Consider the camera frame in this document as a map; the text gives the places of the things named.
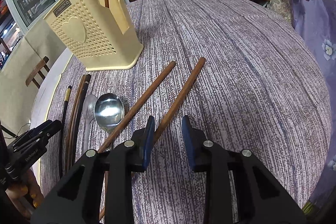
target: tablecloth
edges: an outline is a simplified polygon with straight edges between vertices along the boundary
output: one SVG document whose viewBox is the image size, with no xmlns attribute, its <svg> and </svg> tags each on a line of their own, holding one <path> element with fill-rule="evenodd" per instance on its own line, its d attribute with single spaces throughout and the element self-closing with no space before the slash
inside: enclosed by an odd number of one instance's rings
<svg viewBox="0 0 336 224">
<path fill-rule="evenodd" d="M 91 72 L 88 94 L 115 93 L 128 111 L 170 61 L 177 65 L 114 146 L 143 128 L 149 115 L 158 126 L 198 58 L 207 60 L 153 148 L 148 170 L 133 180 L 135 222 L 202 223 L 205 174 L 188 166 L 181 133 L 186 114 L 224 148 L 252 150 L 303 206 L 325 163 L 330 102 L 314 57 L 290 24 L 248 0 L 138 0 L 128 9 L 144 50 L 132 69 Z M 48 118 L 61 119 L 65 90 L 73 86 L 65 132 L 84 73 L 73 56 L 51 103 Z M 83 133 L 82 117 L 76 159 Z M 107 135 L 92 123 L 90 148 L 98 149 Z M 51 138 L 41 159 L 44 194 L 58 181 L 58 142 L 57 135 Z"/>
</svg>

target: cable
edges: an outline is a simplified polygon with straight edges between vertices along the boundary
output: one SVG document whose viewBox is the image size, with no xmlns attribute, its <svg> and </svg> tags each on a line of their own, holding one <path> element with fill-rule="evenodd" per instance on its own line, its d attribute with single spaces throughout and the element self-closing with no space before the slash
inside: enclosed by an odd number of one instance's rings
<svg viewBox="0 0 336 224">
<path fill-rule="evenodd" d="M 28 124 L 30 124 L 30 122 L 28 122 L 28 123 L 24 124 L 23 126 L 21 126 L 19 132 L 15 135 L 15 137 L 10 137 L 10 138 L 8 138 L 8 137 L 4 137 L 4 138 L 5 138 L 5 139 L 8 139 L 8 140 L 10 140 L 10 139 L 16 139 L 17 136 L 19 135 L 21 129 L 22 129 L 24 126 L 28 125 Z"/>
</svg>

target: silver bolt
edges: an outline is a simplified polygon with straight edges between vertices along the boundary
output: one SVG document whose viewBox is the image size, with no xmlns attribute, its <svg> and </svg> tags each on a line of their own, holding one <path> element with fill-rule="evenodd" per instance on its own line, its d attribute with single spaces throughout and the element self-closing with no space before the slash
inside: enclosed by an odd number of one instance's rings
<svg viewBox="0 0 336 224">
<path fill-rule="evenodd" d="M 211 146 L 213 146 L 213 142 L 212 142 L 212 141 L 209 141 L 209 140 L 206 140 L 206 141 L 204 141 L 203 145 L 204 145 L 205 147 L 211 147 Z"/>
<path fill-rule="evenodd" d="M 124 145 L 126 147 L 132 147 L 134 145 L 134 142 L 132 140 L 128 140 L 128 141 L 124 142 Z"/>
<path fill-rule="evenodd" d="M 89 158 L 93 157 L 96 154 L 96 151 L 94 151 L 93 149 L 87 150 L 85 155 Z"/>
<path fill-rule="evenodd" d="M 249 157 L 249 156 L 252 155 L 252 152 L 251 152 L 250 150 L 248 150 L 248 149 L 244 149 L 241 153 L 242 153 L 243 156 L 245 156 L 245 157 Z"/>
</svg>

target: chair backrest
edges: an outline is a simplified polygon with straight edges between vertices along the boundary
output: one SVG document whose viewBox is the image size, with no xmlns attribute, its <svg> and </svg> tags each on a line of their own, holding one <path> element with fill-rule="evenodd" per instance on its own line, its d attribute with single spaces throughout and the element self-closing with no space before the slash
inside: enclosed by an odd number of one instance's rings
<svg viewBox="0 0 336 224">
<path fill-rule="evenodd" d="M 35 80 L 35 76 L 39 74 L 41 78 L 44 80 L 45 76 L 41 72 L 41 69 L 44 67 L 47 72 L 50 71 L 49 67 L 47 66 L 47 63 L 49 61 L 48 57 L 43 57 L 43 59 L 36 65 L 36 67 L 32 70 L 32 72 L 29 74 L 29 76 L 26 79 L 26 86 L 28 86 L 31 82 L 37 86 L 37 88 L 40 88 L 40 84 Z"/>
</svg>

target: yellow utensil basket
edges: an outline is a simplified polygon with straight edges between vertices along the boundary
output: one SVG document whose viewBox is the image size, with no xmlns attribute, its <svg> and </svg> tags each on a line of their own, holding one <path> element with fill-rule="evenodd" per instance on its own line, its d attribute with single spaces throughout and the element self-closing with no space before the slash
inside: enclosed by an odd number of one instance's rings
<svg viewBox="0 0 336 224">
<path fill-rule="evenodd" d="M 59 0 L 44 17 L 87 71 L 130 69 L 143 45 L 124 0 Z"/>
</svg>

